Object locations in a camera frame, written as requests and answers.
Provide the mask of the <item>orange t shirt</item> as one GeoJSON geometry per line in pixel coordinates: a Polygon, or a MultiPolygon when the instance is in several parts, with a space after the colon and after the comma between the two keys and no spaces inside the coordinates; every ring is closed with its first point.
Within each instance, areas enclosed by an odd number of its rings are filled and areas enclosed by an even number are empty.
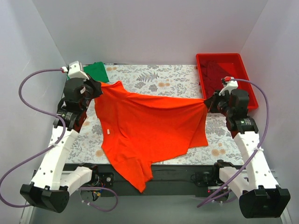
{"type": "Polygon", "coordinates": [[[103,130],[102,149],[113,168],[138,191],[143,192],[153,178],[153,163],[208,145],[202,99],[133,93],[121,81],[101,88],[95,112],[103,130]]]}

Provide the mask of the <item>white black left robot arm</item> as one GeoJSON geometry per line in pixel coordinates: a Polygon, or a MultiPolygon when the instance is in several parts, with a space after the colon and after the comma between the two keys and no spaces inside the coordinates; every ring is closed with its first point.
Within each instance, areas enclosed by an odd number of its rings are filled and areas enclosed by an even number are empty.
{"type": "Polygon", "coordinates": [[[86,111],[92,99],[102,94],[101,84],[92,78],[71,78],[64,86],[64,97],[57,106],[50,150],[45,153],[37,172],[30,184],[23,184],[20,194],[35,207],[61,213],[69,201],[70,195],[82,185],[96,185],[99,182],[97,166],[81,163],[67,177],[62,171],[71,147],[78,137],[87,117],[86,111]]]}

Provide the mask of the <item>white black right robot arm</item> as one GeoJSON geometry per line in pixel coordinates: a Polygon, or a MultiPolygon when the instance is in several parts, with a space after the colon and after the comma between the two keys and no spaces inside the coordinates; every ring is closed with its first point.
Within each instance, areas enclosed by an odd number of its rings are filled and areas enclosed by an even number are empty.
{"type": "Polygon", "coordinates": [[[211,177],[233,191],[245,218],[280,217],[291,196],[274,178],[259,146],[256,122],[248,116],[249,94],[241,89],[216,91],[204,103],[210,112],[225,116],[226,126],[244,161],[237,169],[231,162],[218,160],[211,177]]]}

